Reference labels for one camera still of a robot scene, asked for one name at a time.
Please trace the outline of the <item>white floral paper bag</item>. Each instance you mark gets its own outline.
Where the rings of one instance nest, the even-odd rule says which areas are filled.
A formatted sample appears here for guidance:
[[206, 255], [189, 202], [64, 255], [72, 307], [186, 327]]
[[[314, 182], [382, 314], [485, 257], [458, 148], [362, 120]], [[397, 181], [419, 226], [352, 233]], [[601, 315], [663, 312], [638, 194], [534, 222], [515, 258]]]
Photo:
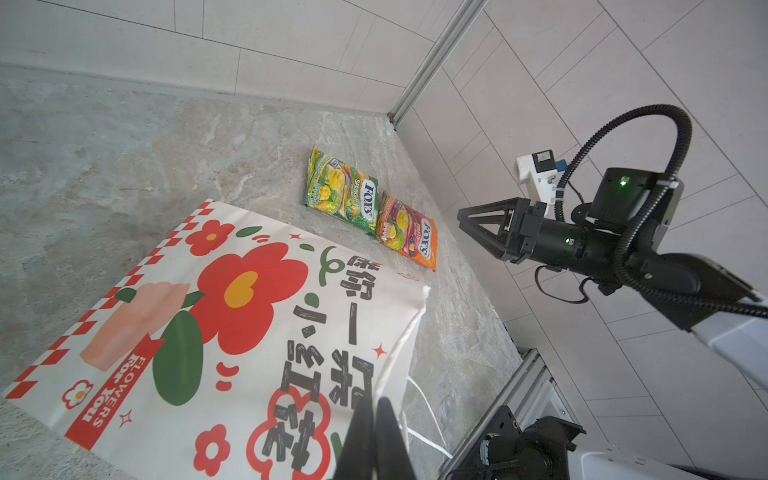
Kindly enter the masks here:
[[401, 405], [429, 292], [209, 200], [4, 396], [138, 479], [328, 479], [359, 402]]

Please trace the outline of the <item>aluminium right corner post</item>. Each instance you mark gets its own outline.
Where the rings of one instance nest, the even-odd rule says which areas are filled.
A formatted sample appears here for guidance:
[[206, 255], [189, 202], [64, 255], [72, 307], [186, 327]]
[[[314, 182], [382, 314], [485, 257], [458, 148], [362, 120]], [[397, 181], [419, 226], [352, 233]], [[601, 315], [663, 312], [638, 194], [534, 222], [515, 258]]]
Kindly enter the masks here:
[[387, 114], [394, 129], [397, 129], [403, 122], [446, 59], [483, 12], [487, 3], [487, 0], [466, 0], [460, 4], [438, 37], [435, 45], [431, 48], [404, 92], [398, 98], [393, 109]]

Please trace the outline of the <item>orange Fox's candy packet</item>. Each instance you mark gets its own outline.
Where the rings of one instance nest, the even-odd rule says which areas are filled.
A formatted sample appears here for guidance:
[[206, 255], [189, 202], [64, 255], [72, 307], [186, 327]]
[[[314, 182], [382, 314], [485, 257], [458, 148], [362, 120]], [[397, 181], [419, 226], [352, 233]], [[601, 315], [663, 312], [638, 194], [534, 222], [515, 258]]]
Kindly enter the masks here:
[[382, 194], [376, 238], [397, 253], [437, 270], [438, 229], [433, 219], [393, 197]]

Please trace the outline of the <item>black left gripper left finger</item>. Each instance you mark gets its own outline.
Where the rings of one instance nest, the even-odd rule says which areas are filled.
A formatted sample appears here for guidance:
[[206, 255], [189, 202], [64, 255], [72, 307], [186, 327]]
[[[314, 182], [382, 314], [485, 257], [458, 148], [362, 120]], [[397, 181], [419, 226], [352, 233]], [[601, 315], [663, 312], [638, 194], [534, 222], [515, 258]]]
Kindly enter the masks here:
[[366, 396], [354, 410], [333, 479], [371, 480], [376, 463], [375, 451], [373, 402]]

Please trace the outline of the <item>green Fox's candy packet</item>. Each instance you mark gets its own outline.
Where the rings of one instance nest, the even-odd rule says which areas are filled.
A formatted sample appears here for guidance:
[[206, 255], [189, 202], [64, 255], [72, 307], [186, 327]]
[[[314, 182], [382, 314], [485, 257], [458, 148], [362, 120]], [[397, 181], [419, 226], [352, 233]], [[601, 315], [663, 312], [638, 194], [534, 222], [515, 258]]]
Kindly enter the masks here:
[[374, 235], [380, 204], [374, 177], [313, 148], [307, 171], [305, 205]]

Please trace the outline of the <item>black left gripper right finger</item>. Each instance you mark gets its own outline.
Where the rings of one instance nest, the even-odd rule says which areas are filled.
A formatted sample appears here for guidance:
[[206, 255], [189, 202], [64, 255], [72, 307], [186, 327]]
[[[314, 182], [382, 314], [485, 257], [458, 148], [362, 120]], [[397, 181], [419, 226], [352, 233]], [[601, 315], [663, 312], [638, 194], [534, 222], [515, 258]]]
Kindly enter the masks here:
[[375, 412], [376, 461], [378, 480], [416, 480], [405, 442], [390, 400], [381, 397]]

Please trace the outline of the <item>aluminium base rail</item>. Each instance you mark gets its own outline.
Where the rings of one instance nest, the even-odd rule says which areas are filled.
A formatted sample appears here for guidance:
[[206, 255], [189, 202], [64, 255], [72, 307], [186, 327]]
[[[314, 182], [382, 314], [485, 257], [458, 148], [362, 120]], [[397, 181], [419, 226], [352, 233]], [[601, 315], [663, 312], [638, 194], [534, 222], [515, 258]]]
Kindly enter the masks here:
[[460, 443], [453, 458], [443, 463], [439, 479], [449, 479], [449, 473], [459, 468], [483, 466], [480, 444], [488, 436], [516, 439], [527, 427], [545, 416], [571, 420], [544, 358], [537, 349], [529, 349], [524, 352], [523, 363], [477, 426]]

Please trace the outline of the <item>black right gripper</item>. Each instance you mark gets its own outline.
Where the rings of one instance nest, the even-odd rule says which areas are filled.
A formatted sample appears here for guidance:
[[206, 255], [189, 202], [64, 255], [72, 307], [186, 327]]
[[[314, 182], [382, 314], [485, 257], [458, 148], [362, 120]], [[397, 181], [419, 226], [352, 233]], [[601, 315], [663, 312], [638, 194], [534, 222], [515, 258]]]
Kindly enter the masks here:
[[460, 229], [495, 259], [532, 260], [556, 270], [612, 280], [612, 234], [544, 217], [546, 207], [514, 197], [460, 209]]

